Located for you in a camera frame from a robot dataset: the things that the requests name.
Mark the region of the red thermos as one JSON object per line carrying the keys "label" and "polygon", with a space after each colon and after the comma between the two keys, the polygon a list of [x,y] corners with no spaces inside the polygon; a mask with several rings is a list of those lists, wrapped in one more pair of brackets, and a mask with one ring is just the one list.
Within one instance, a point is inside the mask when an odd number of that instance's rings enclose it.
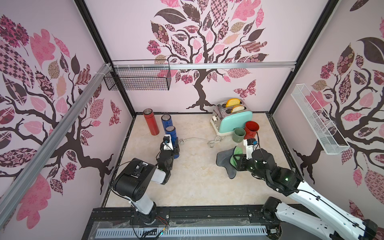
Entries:
{"label": "red thermos", "polygon": [[152,109],[145,109],[143,111],[143,115],[145,117],[146,123],[149,127],[149,130],[153,136],[156,136],[159,134],[160,130],[155,118],[155,114]]}

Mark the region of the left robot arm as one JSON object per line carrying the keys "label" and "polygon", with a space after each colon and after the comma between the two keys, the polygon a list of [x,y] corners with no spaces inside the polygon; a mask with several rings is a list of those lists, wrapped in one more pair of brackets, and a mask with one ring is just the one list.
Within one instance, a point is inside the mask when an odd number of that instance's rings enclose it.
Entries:
{"label": "left robot arm", "polygon": [[160,185],[168,182],[174,158],[172,150],[160,151],[156,165],[134,158],[112,182],[112,192],[128,200],[144,224],[154,223],[157,215],[157,205],[146,194],[146,190],[151,182]]}

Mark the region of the dark blue thermos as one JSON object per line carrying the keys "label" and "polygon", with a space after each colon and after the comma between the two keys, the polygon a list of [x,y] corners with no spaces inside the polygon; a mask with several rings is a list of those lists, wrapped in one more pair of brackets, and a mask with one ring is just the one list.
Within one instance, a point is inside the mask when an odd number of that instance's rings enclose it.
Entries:
{"label": "dark blue thermos", "polygon": [[180,146],[176,128],[174,126],[168,126],[165,128],[165,132],[171,136],[172,145],[175,150],[175,159],[177,159],[180,156]]}

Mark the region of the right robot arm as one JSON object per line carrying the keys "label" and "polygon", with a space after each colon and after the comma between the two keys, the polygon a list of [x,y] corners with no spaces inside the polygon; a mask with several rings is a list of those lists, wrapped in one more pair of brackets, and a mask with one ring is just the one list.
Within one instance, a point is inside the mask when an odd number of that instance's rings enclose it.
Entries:
{"label": "right robot arm", "polygon": [[310,214],[299,211],[281,200],[269,197],[262,208],[268,221],[290,223],[322,240],[373,240],[378,226],[369,219],[347,213],[314,190],[294,171],[277,166],[274,157],[264,149],[245,154],[234,148],[230,164],[237,171],[248,171],[263,180],[272,190],[300,203]]}

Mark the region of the green and grey cloth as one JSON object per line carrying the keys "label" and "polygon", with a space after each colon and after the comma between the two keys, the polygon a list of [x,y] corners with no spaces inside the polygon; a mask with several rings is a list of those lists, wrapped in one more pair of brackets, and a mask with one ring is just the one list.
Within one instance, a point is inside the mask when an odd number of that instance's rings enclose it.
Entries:
{"label": "green and grey cloth", "polygon": [[243,149],[240,147],[234,147],[233,149],[217,153],[216,165],[226,169],[229,179],[234,179],[237,174],[237,170],[232,165],[232,162],[234,161],[234,155],[238,154],[243,154]]}

